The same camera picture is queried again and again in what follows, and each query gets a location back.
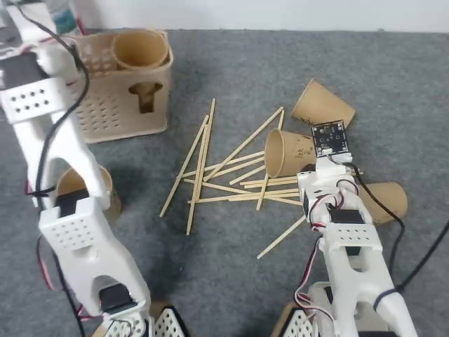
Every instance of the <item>carpet floor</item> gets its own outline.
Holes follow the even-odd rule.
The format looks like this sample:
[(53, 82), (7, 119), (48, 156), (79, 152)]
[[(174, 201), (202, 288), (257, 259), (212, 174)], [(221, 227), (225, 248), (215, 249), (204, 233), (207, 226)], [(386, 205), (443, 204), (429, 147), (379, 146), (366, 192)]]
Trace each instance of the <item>carpet floor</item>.
[[(212, 98), (217, 109), (207, 164), (224, 159), (282, 105), (284, 129), (308, 133), (289, 113), (312, 77), (357, 109), (347, 134), (366, 182), (397, 181), (406, 190), (407, 231), (395, 279), (412, 270), (448, 219), (448, 35), (174, 31), (169, 38), (175, 63), (168, 130), (90, 146), (124, 204), (113, 231), (154, 300), (169, 300), (193, 336), (269, 336), (316, 234), (303, 225), (263, 259), (256, 255), (302, 209), (276, 201), (265, 201), (261, 211), (255, 201), (200, 204), (186, 237), (192, 186), (183, 183), (164, 218), (159, 211)], [(263, 150), (269, 130), (241, 154)], [(25, 161), (4, 117), (0, 143), (0, 334), (77, 336), (64, 294), (47, 291), (39, 274), (37, 212), (23, 194)], [(227, 185), (246, 170), (211, 182)], [(398, 225), (383, 225), (379, 233), (388, 258)], [(420, 336), (448, 335), (448, 240), (404, 294)], [(311, 282), (324, 280), (320, 257)]]

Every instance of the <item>paper cup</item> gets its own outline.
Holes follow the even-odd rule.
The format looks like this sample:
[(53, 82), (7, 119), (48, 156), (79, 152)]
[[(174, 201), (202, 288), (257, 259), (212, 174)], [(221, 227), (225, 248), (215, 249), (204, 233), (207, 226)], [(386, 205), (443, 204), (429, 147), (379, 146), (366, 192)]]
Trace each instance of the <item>paper cup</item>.
[(168, 57), (168, 42), (154, 30), (131, 30), (114, 37), (112, 55), (121, 69), (150, 70)]
[[(407, 213), (407, 195), (402, 186), (398, 183), (388, 182), (366, 185), (371, 193), (399, 218), (402, 218)], [(359, 197), (362, 199), (365, 207), (369, 210), (373, 220), (377, 224), (387, 223), (393, 220), (387, 212), (381, 209), (380, 206), (371, 199), (362, 186), (359, 186), (358, 188), (360, 189)]]
[[(115, 223), (121, 212), (121, 201), (112, 185), (112, 177), (103, 166), (100, 167), (101, 175), (105, 181), (106, 191), (109, 195), (111, 206), (103, 211), (109, 224)], [(83, 190), (86, 188), (83, 178), (72, 168), (65, 171), (56, 187), (57, 195), (64, 195), (70, 192)]]
[(311, 137), (277, 128), (269, 133), (265, 143), (265, 167), (270, 178), (293, 176), (315, 162)]
[(292, 111), (292, 116), (309, 124), (343, 120), (344, 127), (354, 117), (356, 110), (311, 79)]

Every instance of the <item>black cable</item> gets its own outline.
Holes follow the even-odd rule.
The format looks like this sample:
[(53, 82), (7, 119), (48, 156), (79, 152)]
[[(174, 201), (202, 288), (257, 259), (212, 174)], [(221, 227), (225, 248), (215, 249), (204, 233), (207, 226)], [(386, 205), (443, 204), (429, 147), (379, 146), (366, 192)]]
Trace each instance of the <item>black cable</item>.
[[(20, 4), (16, 4), (16, 7), (17, 7), (17, 9), (19, 10), (20, 14), (23, 16), (24, 19), (26, 19), (27, 21), (33, 23), (38, 28), (40, 28), (41, 30), (43, 30), (44, 32), (46, 32), (47, 34), (52, 36), (54, 38), (54, 40), (56, 40), (62, 47), (64, 47), (72, 55), (72, 57), (75, 60), (75, 63), (81, 68), (82, 72), (84, 73), (84, 78), (85, 78), (84, 88), (83, 88), (80, 96), (78, 97), (76, 102), (71, 107), (69, 107), (67, 109), (67, 111), (61, 116), (61, 118), (59, 118), (58, 121), (55, 122), (50, 127), (50, 130), (48, 131), (48, 133), (47, 133), (47, 135), (45, 137), (45, 140), (43, 142), (41, 156), (39, 158), (39, 165), (38, 165), (38, 169), (37, 169), (36, 187), (35, 187), (35, 196), (36, 196), (36, 199), (37, 199), (37, 204), (38, 204), (38, 207), (39, 207), (39, 211), (43, 211), (45, 209), (45, 207), (44, 207), (43, 202), (42, 202), (42, 197), (45, 197), (45, 195), (42, 194), (43, 191), (41, 191), (41, 185), (42, 185), (42, 178), (43, 178), (43, 170), (44, 170), (44, 166), (45, 166), (48, 150), (49, 150), (50, 145), (51, 145), (51, 141), (52, 141), (54, 135), (56, 134), (56, 131), (58, 130), (59, 126), (68, 118), (68, 116), (73, 111), (75, 111), (75, 109), (81, 104), (83, 99), (86, 97), (87, 92), (89, 90), (90, 79), (89, 79), (89, 73), (88, 73), (86, 65), (80, 59), (79, 55), (76, 53), (76, 51), (74, 49), (70, 48), (57, 34), (53, 33), (49, 28), (47, 28), (46, 26), (42, 25), (40, 22), (37, 22), (37, 21), (31, 19), (25, 13), (23, 13), (23, 10), (22, 10), (22, 7), (21, 7)], [(69, 288), (67, 286), (67, 283), (65, 282), (64, 273), (62, 272), (62, 269), (61, 269), (58, 257), (56, 256), (55, 252), (53, 252), (53, 258), (55, 260), (56, 270), (58, 271), (58, 277), (60, 279), (60, 282), (61, 282), (61, 285), (62, 285), (62, 289), (65, 292), (67, 300), (69, 301), (70, 307), (71, 307), (72, 312), (73, 312), (73, 314), (75, 316), (76, 323), (77, 323), (78, 328), (79, 328), (79, 333), (80, 333), (81, 337), (85, 337), (86, 336), (86, 332), (84, 331), (83, 324), (81, 322), (80, 317), (78, 316), (78, 312), (76, 310), (76, 306), (75, 306), (73, 298), (72, 298), (72, 296), (70, 294), (70, 291), (69, 291)]]
[(360, 182), (360, 185), (362, 185), (363, 189), (366, 191), (366, 193), (368, 193), (368, 195), (370, 196), (370, 198), (377, 204), (380, 206), (381, 209), (383, 209), (384, 211), (386, 211), (394, 220), (396, 220), (398, 222), (398, 224), (401, 226), (401, 231), (399, 232), (398, 236), (396, 237), (396, 239), (394, 240), (393, 243), (393, 247), (391, 248), (391, 255), (390, 255), (390, 259), (389, 259), (389, 266), (388, 266), (388, 271), (391, 275), (391, 278), (393, 279), (393, 273), (394, 273), (394, 261), (396, 260), (396, 253), (398, 251), (398, 247), (399, 247), (399, 242), (402, 239), (402, 236), (404, 235), (404, 232), (406, 231), (406, 226), (404, 225), (404, 222), (401, 220), (401, 218), (399, 218), (396, 214), (394, 214), (392, 211), (390, 211), (382, 202), (380, 202), (375, 196), (374, 194), (370, 191), (370, 189), (368, 188), (368, 186), (366, 186), (366, 184), (364, 183), (360, 171), (358, 170), (357, 166), (354, 165), (353, 163), (340, 163), (342, 165), (351, 167), (354, 172), (356, 173), (356, 177), (358, 179), (358, 181)]
[(424, 257), (422, 258), (422, 260), (416, 265), (415, 269), (412, 270), (412, 272), (402, 281), (401, 284), (399, 284), (398, 286), (395, 286), (394, 289), (390, 289), (387, 291), (384, 291), (383, 293), (381, 293), (377, 298), (376, 301), (374, 302), (373, 308), (376, 311), (380, 301), (385, 297), (388, 296), (392, 293), (402, 293), (403, 290), (407, 287), (407, 285), (412, 281), (412, 279), (418, 274), (418, 272), (420, 272), (420, 270), (422, 269), (422, 267), (424, 267), (424, 265), (426, 264), (426, 262), (430, 259), (430, 257), (432, 256), (432, 254), (435, 252), (435, 250), (438, 248), (439, 244), (441, 243), (441, 241), (443, 240), (443, 238), (445, 237), (445, 235), (448, 233), (449, 230), (449, 221), (446, 223), (446, 225), (444, 226), (443, 230), (441, 231), (440, 235), (436, 238), (435, 242), (430, 246), (430, 249), (427, 251), (426, 255), (424, 255)]
[(73, 315), (76, 317), (76, 324), (78, 325), (79, 334), (81, 337), (86, 337), (86, 332), (84, 331), (83, 322), (81, 321), (81, 318), (78, 316), (78, 310), (75, 306), (75, 302), (73, 301), (72, 296), (70, 295), (70, 290), (65, 281), (64, 273), (62, 272), (61, 264), (59, 263), (59, 258), (55, 252), (53, 252), (53, 258), (55, 259), (56, 270), (58, 271), (58, 276), (59, 276), (59, 280), (61, 282), (62, 290), (65, 292), (67, 300), (69, 301), (69, 304), (70, 304), (70, 308), (72, 309)]
[[(393, 248), (391, 249), (390, 261), (389, 261), (389, 272), (391, 274), (391, 278), (393, 278), (392, 271), (393, 271), (393, 266), (394, 266), (394, 260), (395, 260), (395, 257), (396, 257), (396, 252), (397, 252), (397, 249), (398, 249), (398, 246), (399, 246), (399, 242), (402, 239), (402, 236), (404, 235), (404, 232), (406, 230), (406, 227), (405, 227), (403, 221), (396, 214), (391, 212), (382, 202), (377, 200), (377, 198), (372, 194), (370, 189), (366, 186), (366, 184), (362, 180), (361, 174), (358, 171), (358, 168), (357, 168), (356, 165), (354, 165), (353, 163), (337, 163), (336, 161), (333, 160), (332, 156), (329, 156), (329, 159), (332, 162), (334, 162), (335, 164), (341, 164), (341, 165), (345, 165), (345, 166), (353, 168), (354, 172), (356, 173), (356, 177), (357, 177), (358, 181), (360, 182), (360, 185), (362, 185), (362, 187), (365, 189), (366, 193), (368, 193), (368, 195), (371, 197), (371, 199), (373, 199), (373, 201), (376, 204), (378, 204), (384, 211), (386, 211), (401, 226), (401, 231), (399, 232), (398, 237), (394, 241)], [(388, 295), (390, 295), (392, 293), (396, 293), (396, 292), (402, 293), (405, 290), (407, 285), (409, 285), (409, 283), (413, 280), (413, 278), (418, 274), (418, 272), (420, 272), (422, 267), (424, 267), (426, 262), (430, 259), (430, 257), (435, 252), (435, 250), (438, 248), (439, 244), (441, 243), (441, 241), (443, 240), (445, 235), (448, 233), (448, 231), (449, 231), (449, 221), (446, 223), (446, 225), (444, 226), (443, 230), (441, 230), (440, 235), (436, 238), (435, 242), (430, 246), (429, 250), (424, 255), (422, 260), (416, 265), (415, 269), (413, 269), (412, 272), (400, 284), (396, 285), (393, 289), (389, 289), (387, 291), (384, 291), (383, 293), (381, 293), (376, 298), (376, 300), (374, 302), (374, 305), (373, 305), (373, 308), (374, 308), (375, 311), (376, 311), (380, 301), (385, 296), (388, 296)]]
[[(48, 131), (48, 133), (45, 137), (45, 140), (43, 142), (41, 157), (39, 159), (39, 165), (37, 168), (36, 188), (35, 188), (35, 191), (40, 192), (41, 185), (42, 185), (43, 170), (44, 170), (48, 150), (51, 145), (51, 141), (53, 140), (53, 137), (56, 134), (56, 131), (58, 130), (59, 126), (68, 118), (68, 116), (81, 104), (83, 99), (86, 97), (91, 81), (89, 78), (89, 73), (88, 73), (88, 69), (87, 69), (86, 65), (80, 59), (79, 55), (76, 53), (76, 51), (74, 49), (70, 48), (58, 35), (53, 33), (49, 28), (42, 25), (40, 22), (37, 22), (37, 21), (31, 19), (25, 13), (23, 13), (21, 6), (16, 5), (16, 7), (20, 11), (20, 14), (22, 14), (24, 19), (30, 21), (31, 23), (35, 24), (37, 27), (42, 29), (45, 33), (51, 35), (51, 37), (53, 37), (59, 44), (61, 44), (61, 46), (63, 46), (72, 55), (72, 57), (75, 59), (75, 63), (79, 65), (79, 67), (83, 71), (84, 77), (85, 77), (85, 84), (84, 84), (84, 88), (81, 92), (81, 95), (78, 97), (76, 102), (71, 107), (69, 107), (67, 109), (67, 111), (61, 116), (61, 118), (59, 118), (58, 121), (51, 126), (51, 128)], [(43, 210), (43, 202), (40, 197), (37, 198), (37, 203), (38, 203), (39, 209), (42, 211)]]

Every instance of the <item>wire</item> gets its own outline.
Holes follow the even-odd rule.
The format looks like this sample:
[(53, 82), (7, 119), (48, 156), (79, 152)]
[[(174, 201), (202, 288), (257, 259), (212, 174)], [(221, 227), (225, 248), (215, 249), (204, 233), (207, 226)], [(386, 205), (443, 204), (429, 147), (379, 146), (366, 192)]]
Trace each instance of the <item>wire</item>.
[[(85, 78), (84, 88), (83, 88), (80, 96), (75, 101), (75, 103), (71, 107), (69, 107), (67, 109), (67, 111), (61, 116), (61, 118), (59, 118), (50, 127), (50, 130), (48, 131), (48, 133), (47, 133), (47, 135), (45, 137), (45, 140), (43, 142), (41, 156), (39, 158), (39, 165), (38, 165), (38, 169), (37, 169), (36, 187), (35, 187), (35, 196), (36, 196), (36, 199), (37, 199), (37, 204), (38, 204), (39, 210), (43, 211), (44, 210), (44, 205), (43, 205), (42, 197), (44, 197), (44, 196), (41, 194), (42, 193), (41, 185), (42, 185), (42, 178), (43, 178), (43, 170), (45, 169), (46, 157), (47, 157), (48, 151), (50, 149), (51, 141), (52, 141), (54, 135), (56, 134), (56, 132), (58, 131), (59, 126), (69, 117), (69, 115), (73, 111), (75, 111), (75, 109), (81, 104), (82, 100), (86, 97), (87, 92), (89, 90), (90, 79), (89, 79), (89, 73), (88, 73), (86, 65), (80, 59), (80, 57), (78, 56), (78, 54), (76, 53), (75, 50), (71, 49), (57, 34), (53, 33), (49, 28), (47, 28), (46, 26), (42, 25), (40, 22), (37, 22), (37, 21), (31, 19), (25, 13), (23, 13), (23, 10), (22, 10), (22, 7), (21, 7), (20, 4), (15, 4), (15, 5), (16, 5), (17, 9), (19, 10), (20, 14), (23, 16), (24, 19), (26, 19), (27, 21), (35, 24), (38, 28), (40, 28), (41, 30), (43, 30), (44, 32), (46, 32), (47, 34), (52, 36), (62, 47), (64, 47), (73, 56), (76, 65), (78, 65), (81, 68), (82, 72), (84, 73), (84, 78)], [(78, 328), (79, 328), (79, 333), (80, 333), (81, 337), (85, 337), (86, 336), (86, 332), (84, 331), (84, 327), (83, 327), (83, 324), (81, 322), (81, 318), (78, 316), (78, 313), (76, 311), (76, 307), (75, 307), (73, 298), (72, 298), (72, 296), (70, 294), (70, 291), (69, 291), (69, 289), (67, 287), (67, 283), (65, 282), (64, 274), (62, 272), (62, 269), (61, 269), (61, 266), (60, 266), (60, 262), (58, 260), (58, 257), (56, 256), (55, 252), (53, 252), (53, 259), (55, 260), (56, 270), (58, 271), (58, 277), (60, 279), (60, 282), (61, 282), (61, 285), (62, 285), (62, 289), (65, 292), (67, 300), (69, 301), (70, 307), (71, 307), (72, 312), (73, 312), (73, 314), (75, 316), (76, 323), (77, 323)]]
[(312, 251), (310, 253), (310, 257), (309, 257), (309, 260), (307, 261), (306, 268), (304, 270), (304, 274), (302, 276), (300, 285), (296, 288), (295, 295), (293, 296), (293, 299), (294, 299), (295, 303), (300, 308), (305, 309), (305, 310), (317, 310), (319, 312), (322, 312), (325, 316), (327, 316), (333, 322), (334, 318), (329, 313), (329, 311), (327, 311), (326, 309), (323, 309), (321, 307), (312, 305), (311, 298), (307, 294), (301, 292), (301, 289), (304, 287), (304, 285), (307, 283), (307, 280), (309, 279), (311, 267), (314, 264), (316, 252), (318, 251), (319, 240), (322, 237), (323, 236), (320, 235), (315, 241), (314, 248), (312, 249)]
[(380, 206), (381, 209), (383, 209), (385, 212), (387, 212), (394, 220), (396, 220), (398, 222), (398, 224), (401, 226), (401, 231), (399, 232), (398, 236), (396, 237), (396, 239), (394, 240), (393, 243), (393, 247), (391, 248), (391, 255), (390, 255), (390, 259), (389, 259), (389, 267), (388, 267), (388, 271), (391, 275), (391, 278), (393, 279), (393, 273), (394, 273), (394, 262), (396, 260), (396, 253), (398, 251), (398, 246), (399, 246), (399, 242), (401, 242), (401, 239), (404, 235), (404, 232), (406, 231), (406, 226), (404, 225), (404, 222), (396, 215), (394, 214), (392, 211), (390, 211), (382, 202), (380, 202), (375, 196), (374, 194), (370, 191), (370, 189), (368, 188), (368, 186), (365, 184), (365, 182), (363, 181), (360, 171), (358, 170), (358, 167), (356, 165), (354, 165), (353, 163), (338, 163), (336, 162), (332, 156), (328, 156), (329, 160), (332, 161), (332, 163), (337, 164), (337, 165), (345, 165), (348, 166), (350, 168), (352, 168), (356, 174), (356, 177), (358, 179), (358, 181), (360, 182), (360, 185), (362, 185), (363, 189), (366, 191), (366, 193), (370, 196), (370, 198), (377, 204)]
[(47, 269), (47, 264), (45, 263), (45, 261), (43, 260), (43, 258), (41, 256), (41, 240), (42, 240), (42, 234), (39, 235), (39, 237), (37, 238), (37, 243), (36, 243), (37, 262), (39, 264), (39, 268), (41, 269), (42, 278), (45, 281), (47, 288), (50, 289), (51, 291), (56, 291), (57, 289), (55, 288), (55, 286), (53, 285), (53, 283), (51, 281), (50, 273), (48, 272), (48, 269)]
[(358, 186), (356, 185), (356, 184), (354, 184), (353, 182), (351, 182), (349, 179), (340, 179), (339, 181), (337, 181), (336, 183), (335, 183), (335, 186), (339, 186), (340, 185), (340, 183), (342, 183), (342, 182), (346, 182), (346, 183), (350, 183), (353, 187), (354, 187), (354, 189), (355, 189), (355, 191), (356, 191), (356, 194), (358, 195), (358, 193), (360, 192), (359, 190), (358, 190)]
[[(78, 56), (78, 54), (76, 53), (75, 50), (70, 48), (64, 42), (64, 40), (62, 40), (58, 35), (53, 33), (49, 28), (47, 28), (46, 26), (42, 25), (40, 22), (37, 22), (37, 21), (31, 19), (25, 13), (23, 13), (22, 7), (20, 5), (16, 5), (16, 7), (20, 11), (20, 14), (22, 14), (24, 19), (30, 21), (31, 23), (35, 24), (38, 28), (42, 29), (45, 33), (51, 35), (59, 44), (61, 44), (61, 46), (63, 46), (72, 55), (72, 57), (75, 59), (75, 63), (77, 65), (79, 65), (79, 67), (83, 71), (84, 77), (85, 77), (84, 88), (83, 88), (80, 96), (78, 97), (76, 102), (71, 107), (69, 107), (67, 109), (67, 111), (61, 116), (61, 118), (59, 118), (58, 121), (55, 122), (51, 126), (51, 128), (48, 131), (48, 133), (47, 133), (47, 135), (45, 137), (45, 140), (43, 142), (42, 151), (41, 151), (41, 157), (39, 159), (39, 165), (38, 165), (37, 175), (36, 175), (35, 192), (39, 193), (41, 191), (43, 170), (44, 170), (44, 166), (45, 166), (48, 150), (49, 150), (50, 145), (51, 145), (51, 141), (53, 140), (53, 137), (56, 134), (56, 131), (58, 130), (59, 126), (69, 117), (69, 115), (81, 104), (83, 99), (86, 97), (87, 92), (89, 90), (89, 86), (90, 86), (90, 82), (91, 81), (90, 81), (90, 78), (89, 78), (89, 73), (88, 73), (88, 69), (87, 69), (86, 65), (81, 60), (81, 58)], [(38, 203), (38, 206), (39, 206), (40, 210), (42, 211), (43, 210), (43, 202), (42, 202), (42, 198), (40, 196), (37, 197), (37, 203)]]
[(109, 319), (112, 320), (112, 323), (107, 328), (107, 330), (105, 332), (105, 337), (107, 336), (107, 333), (109, 332), (109, 330), (111, 329), (111, 327), (114, 325), (115, 322), (125, 323), (126, 325), (129, 326), (129, 334), (126, 337), (130, 337), (133, 334), (133, 325), (130, 322), (125, 321), (124, 319), (115, 319), (115, 318), (109, 318)]
[(380, 301), (385, 296), (388, 296), (388, 295), (390, 295), (392, 293), (396, 293), (396, 292), (402, 293), (405, 290), (407, 285), (409, 285), (409, 283), (413, 280), (413, 278), (418, 274), (418, 272), (420, 272), (422, 267), (424, 267), (426, 262), (430, 259), (432, 254), (435, 252), (435, 250), (440, 245), (441, 241), (443, 241), (443, 238), (448, 233), (448, 231), (449, 231), (449, 221), (445, 224), (443, 230), (441, 230), (440, 235), (436, 238), (435, 242), (430, 246), (429, 250), (424, 255), (422, 260), (416, 265), (415, 269), (413, 269), (412, 272), (398, 286), (395, 286), (393, 289), (384, 291), (376, 298), (376, 301), (374, 302), (374, 305), (373, 305), (373, 308), (375, 311), (376, 311)]
[[(406, 226), (404, 225), (403, 221), (396, 214), (394, 214), (392, 211), (390, 211), (382, 202), (377, 200), (377, 198), (372, 194), (370, 189), (364, 183), (364, 181), (361, 177), (361, 174), (356, 165), (354, 165), (353, 163), (338, 163), (332, 158), (332, 156), (328, 156), (328, 158), (334, 164), (345, 165), (345, 166), (351, 167), (354, 170), (356, 177), (357, 177), (358, 181), (360, 182), (360, 185), (362, 185), (362, 187), (365, 189), (366, 193), (368, 193), (368, 195), (371, 197), (371, 199), (376, 204), (378, 204), (384, 211), (386, 211), (401, 226), (401, 231), (399, 232), (398, 236), (396, 237), (396, 240), (393, 243), (393, 248), (391, 249), (390, 261), (389, 261), (389, 272), (391, 274), (391, 278), (393, 279), (393, 268), (394, 268), (394, 261), (396, 258), (396, 252), (398, 250), (399, 242), (401, 241), (402, 236), (404, 235), (404, 232), (406, 230)], [(443, 240), (445, 235), (448, 233), (448, 231), (449, 231), (449, 221), (446, 223), (443, 230), (441, 230), (440, 235), (436, 238), (435, 242), (430, 246), (429, 250), (426, 252), (426, 254), (422, 258), (422, 260), (416, 265), (415, 269), (413, 269), (412, 272), (399, 285), (395, 286), (393, 289), (384, 291), (376, 298), (374, 305), (373, 305), (373, 308), (375, 311), (376, 311), (380, 301), (385, 296), (388, 296), (388, 295), (390, 295), (392, 293), (396, 293), (396, 292), (402, 293), (405, 290), (407, 285), (409, 285), (409, 283), (413, 280), (413, 278), (420, 272), (422, 267), (424, 267), (426, 262), (430, 259), (430, 257), (435, 252), (435, 250), (438, 248), (439, 244), (441, 243), (441, 241)]]
[(53, 258), (55, 260), (56, 270), (58, 271), (58, 276), (59, 276), (59, 280), (62, 285), (62, 290), (65, 292), (67, 300), (69, 301), (69, 304), (70, 304), (70, 308), (72, 309), (72, 312), (76, 318), (76, 324), (78, 325), (79, 334), (81, 337), (86, 337), (86, 332), (84, 331), (83, 323), (81, 321), (81, 318), (78, 316), (78, 310), (75, 306), (75, 302), (73, 301), (72, 296), (70, 295), (70, 290), (65, 281), (64, 274), (62, 273), (61, 264), (59, 263), (59, 258), (55, 252), (53, 252)]

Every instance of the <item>upright paper cup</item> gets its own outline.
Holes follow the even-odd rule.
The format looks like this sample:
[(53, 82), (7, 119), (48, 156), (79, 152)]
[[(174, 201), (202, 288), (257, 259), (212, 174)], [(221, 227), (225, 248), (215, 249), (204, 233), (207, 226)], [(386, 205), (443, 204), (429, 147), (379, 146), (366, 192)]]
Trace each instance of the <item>upright paper cup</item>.
[(311, 79), (292, 111), (292, 116), (309, 124), (343, 120), (344, 127), (356, 110), (328, 89)]
[[(100, 172), (105, 180), (106, 191), (111, 200), (111, 206), (103, 211), (109, 224), (115, 223), (121, 212), (121, 202), (118, 194), (112, 184), (112, 177), (103, 166), (100, 167)], [(83, 178), (72, 168), (65, 171), (56, 187), (57, 195), (64, 195), (70, 192), (82, 190), (86, 188)]]
[[(372, 194), (399, 218), (402, 218), (407, 213), (407, 195), (402, 186), (398, 183), (388, 182), (366, 185)], [(373, 220), (377, 224), (387, 223), (393, 220), (387, 212), (381, 209), (380, 206), (371, 199), (362, 186), (359, 186), (358, 188), (360, 189), (359, 197), (362, 199), (365, 207), (369, 210)]]
[(154, 30), (130, 30), (114, 37), (112, 55), (121, 69), (150, 70), (168, 57), (168, 42)]
[(270, 178), (293, 176), (315, 162), (311, 137), (277, 128), (269, 133), (265, 143), (265, 167)]

